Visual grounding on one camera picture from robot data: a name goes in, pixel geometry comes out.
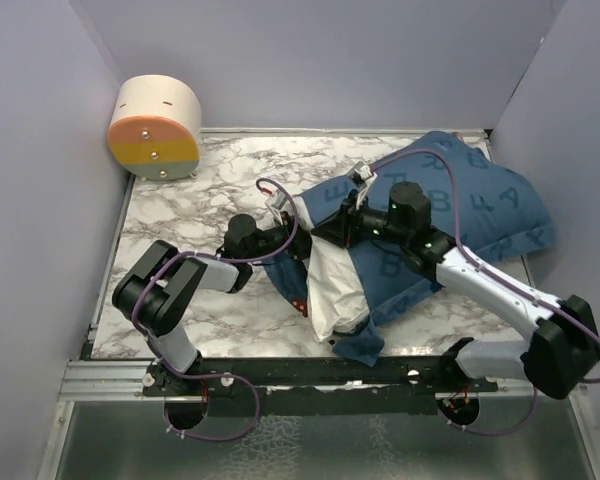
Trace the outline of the white pillow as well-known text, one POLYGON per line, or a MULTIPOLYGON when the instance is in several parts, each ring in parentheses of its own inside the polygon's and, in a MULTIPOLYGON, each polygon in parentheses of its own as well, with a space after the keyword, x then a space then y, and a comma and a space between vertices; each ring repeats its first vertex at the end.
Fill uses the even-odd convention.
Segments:
POLYGON ((368 317, 369 306, 349 251, 310 234, 307 311, 314 337, 352 334, 368 317))

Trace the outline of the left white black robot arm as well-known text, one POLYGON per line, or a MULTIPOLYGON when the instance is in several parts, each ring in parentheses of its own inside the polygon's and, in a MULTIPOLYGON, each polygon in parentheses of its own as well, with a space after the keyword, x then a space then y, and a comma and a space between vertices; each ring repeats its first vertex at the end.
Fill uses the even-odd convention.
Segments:
POLYGON ((238 214, 229 220, 213 255, 181 252, 166 241, 155 241, 117 284, 112 304, 164 365, 169 386, 190 394, 203 374, 201 352, 182 325, 194 294, 237 293, 250 280, 254 263, 268 265, 281 254, 305 260, 310 250, 310 235, 296 217, 284 212, 274 227, 262 230, 252 216, 238 214))

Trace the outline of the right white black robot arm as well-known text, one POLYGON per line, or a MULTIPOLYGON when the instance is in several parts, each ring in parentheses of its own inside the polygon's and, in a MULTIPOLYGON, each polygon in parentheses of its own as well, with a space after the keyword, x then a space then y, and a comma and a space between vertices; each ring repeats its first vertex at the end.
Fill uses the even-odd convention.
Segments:
POLYGON ((494 268, 431 223, 431 203, 421 187, 391 187, 388 207, 369 206, 352 190, 312 235, 340 248, 363 240, 398 246, 413 272, 481 304, 512 326, 518 341, 458 341, 439 367, 441 383, 461 391, 475 378, 529 381, 543 394, 564 399, 600 361, 600 343, 590 304, 561 299, 494 268))

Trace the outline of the blue cartoon print pillowcase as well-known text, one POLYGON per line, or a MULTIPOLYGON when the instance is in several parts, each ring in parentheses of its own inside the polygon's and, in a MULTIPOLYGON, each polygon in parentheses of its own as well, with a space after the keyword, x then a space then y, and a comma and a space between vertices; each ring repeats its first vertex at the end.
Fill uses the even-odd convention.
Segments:
MULTIPOLYGON (((449 133, 429 132, 372 167, 378 177, 368 195, 371 208, 386 210, 391 187, 414 182, 430 200, 433 225, 449 235, 458 234, 463 246, 489 263, 556 243, 549 210, 531 182, 491 163, 481 150, 449 133)), ((408 269, 395 245, 363 241, 346 250, 362 283, 369 315, 352 334, 340 334, 333 351, 372 366, 384 347, 379 327, 441 287, 408 269)), ((285 300, 307 306, 304 261, 281 254, 264 270, 285 300)))

